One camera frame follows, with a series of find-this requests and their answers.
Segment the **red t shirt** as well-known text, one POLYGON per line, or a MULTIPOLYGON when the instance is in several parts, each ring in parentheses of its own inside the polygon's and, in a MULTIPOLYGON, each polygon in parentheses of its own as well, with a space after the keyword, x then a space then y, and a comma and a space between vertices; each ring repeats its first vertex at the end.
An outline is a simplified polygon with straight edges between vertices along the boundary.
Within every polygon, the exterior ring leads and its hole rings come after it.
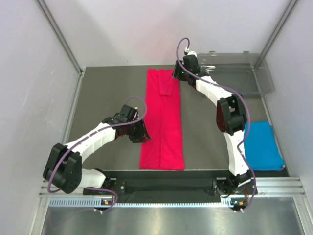
POLYGON ((151 140, 142 144, 140 169, 185 169, 180 82, 172 73, 164 69, 147 71, 144 122, 151 140))

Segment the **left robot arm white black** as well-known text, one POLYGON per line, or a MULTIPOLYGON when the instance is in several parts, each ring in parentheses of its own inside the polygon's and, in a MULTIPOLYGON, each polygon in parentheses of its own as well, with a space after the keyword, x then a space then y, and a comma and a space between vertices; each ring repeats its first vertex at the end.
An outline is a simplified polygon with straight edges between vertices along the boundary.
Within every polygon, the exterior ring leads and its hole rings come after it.
POLYGON ((108 193, 111 183, 105 174, 99 169, 83 169, 83 163, 105 144, 124 135, 133 143, 151 140, 142 119, 118 123, 109 117, 77 140, 55 144, 43 173, 47 191, 70 194, 78 188, 95 188, 100 194, 108 193))

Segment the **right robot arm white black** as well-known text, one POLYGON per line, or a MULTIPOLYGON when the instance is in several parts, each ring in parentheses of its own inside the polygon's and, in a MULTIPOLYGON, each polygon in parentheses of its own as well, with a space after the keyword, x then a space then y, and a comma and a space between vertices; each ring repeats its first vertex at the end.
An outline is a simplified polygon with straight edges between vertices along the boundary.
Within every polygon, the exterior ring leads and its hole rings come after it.
POLYGON ((201 73, 198 67, 195 67, 195 71, 184 69, 181 60, 175 63, 173 77, 186 81, 216 106, 216 124, 225 137, 229 156, 228 170, 231 176, 228 188, 232 193, 241 193, 251 181, 243 142, 247 133, 247 115, 243 102, 238 95, 214 81, 208 73, 201 73))

